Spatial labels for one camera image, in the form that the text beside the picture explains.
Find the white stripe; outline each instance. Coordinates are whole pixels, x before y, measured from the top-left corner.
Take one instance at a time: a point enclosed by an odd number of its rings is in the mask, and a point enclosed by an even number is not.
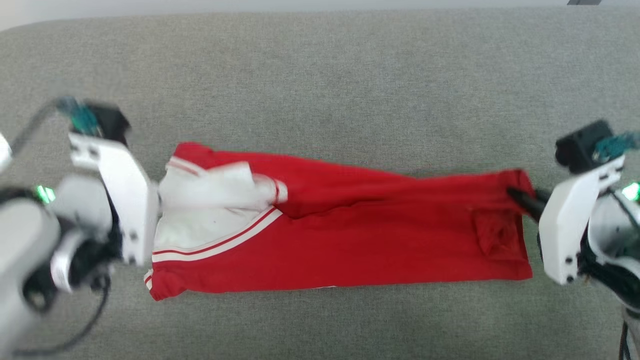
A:
[[[234,247],[249,240],[250,238],[260,233],[262,230],[264,230],[272,222],[274,222],[278,217],[280,217],[280,215],[282,215],[282,212],[280,210],[274,210],[271,214],[269,214],[266,218],[264,218],[261,222],[259,222],[253,229],[242,234],[242,236],[238,236],[237,238],[231,240],[230,242],[224,245],[220,245],[219,247],[215,247],[211,250],[199,252],[198,254],[187,254],[187,255],[177,254],[175,252],[165,252],[164,254],[152,255],[151,261],[154,263],[158,263],[160,261],[170,261],[170,260],[195,261],[195,260],[206,259],[210,256],[217,255],[227,250],[233,249]]]
[[[154,252],[159,252],[159,251],[166,251],[166,250],[175,250],[175,251],[180,251],[180,252],[196,252],[202,249],[206,249],[207,247],[212,247],[215,244],[221,243],[223,241],[226,241],[230,238],[233,238],[235,235],[238,235],[239,233],[247,230],[248,228],[250,228],[251,226],[253,226],[255,223],[258,222],[258,220],[260,220],[266,213],[268,213],[269,211],[271,211],[271,209],[273,209],[273,206],[270,206],[267,210],[264,210],[262,213],[256,215],[248,224],[246,224],[245,226],[242,226],[242,228],[240,228],[240,230],[238,231],[234,231],[233,233],[223,236],[221,238],[217,238],[213,241],[210,241],[208,243],[205,243],[203,245],[198,245],[196,247],[190,247],[190,248],[184,248],[184,247],[178,247],[178,246],[165,246],[165,247],[156,247],[154,248]]]
[[[182,167],[188,168],[189,170],[196,172],[198,175],[204,175],[207,173],[206,170],[199,167],[198,165],[195,165],[194,163],[186,161],[184,159],[180,159],[177,156],[172,156],[167,166],[171,166],[171,163],[178,164]]]
[[[154,273],[154,269],[149,270],[149,271],[145,274],[145,276],[144,276],[143,280],[147,280],[147,277],[150,277],[153,273]],[[147,285],[147,289],[151,290],[151,287],[152,287],[152,279],[149,279],[149,281],[145,282],[145,285]]]

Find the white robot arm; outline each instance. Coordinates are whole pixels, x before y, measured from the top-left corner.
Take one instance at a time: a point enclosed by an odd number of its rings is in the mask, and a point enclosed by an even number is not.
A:
[[[81,286],[108,291],[114,261],[142,266],[150,259],[159,211],[157,186],[129,152],[120,111],[64,97],[39,111],[11,146],[0,136],[0,170],[53,111],[71,118],[71,158],[100,179],[69,175],[56,200],[28,189],[0,191],[0,357],[48,311],[59,291]],[[46,355],[55,352],[19,352]]]
[[[640,329],[640,184],[623,190],[624,153],[640,149],[640,133],[614,136],[599,120],[556,143],[556,159],[571,178],[550,195],[536,198],[511,189],[509,194],[539,221],[538,245],[545,273],[566,285],[578,276],[608,287],[625,308],[631,329]],[[620,359],[629,358],[627,323]]]

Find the red garment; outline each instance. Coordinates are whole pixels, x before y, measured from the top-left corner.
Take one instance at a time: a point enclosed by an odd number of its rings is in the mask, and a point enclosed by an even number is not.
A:
[[[254,175],[278,182],[273,207],[237,231],[191,249],[156,249],[145,278],[156,300],[184,290],[532,277],[522,210],[506,193],[509,186],[532,193],[522,170],[415,179],[283,155],[214,152],[196,143],[180,144],[174,158],[188,164],[176,168],[200,175],[247,162]],[[287,199],[278,203],[283,184]]]

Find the gray couch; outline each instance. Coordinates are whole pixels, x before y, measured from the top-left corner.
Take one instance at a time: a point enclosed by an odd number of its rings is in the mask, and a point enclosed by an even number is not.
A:
[[[640,9],[176,15],[47,22],[0,33],[1,131],[48,98],[119,104],[160,179],[178,142],[437,176],[522,167],[567,177],[554,141],[605,117],[638,128]],[[72,171],[52,120],[1,183]],[[629,159],[625,181],[640,173]],[[525,221],[534,278],[307,291],[185,293],[154,302],[117,268],[99,325],[65,359],[612,359],[620,308],[556,286]],[[97,298],[63,297],[25,346],[78,331]]]

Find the folded clothing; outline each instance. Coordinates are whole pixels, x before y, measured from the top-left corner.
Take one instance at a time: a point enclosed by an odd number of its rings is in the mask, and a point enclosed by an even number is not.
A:
[[[180,144],[159,185],[145,276],[156,300],[185,290],[298,290],[532,276],[527,174],[428,179],[274,154]]]

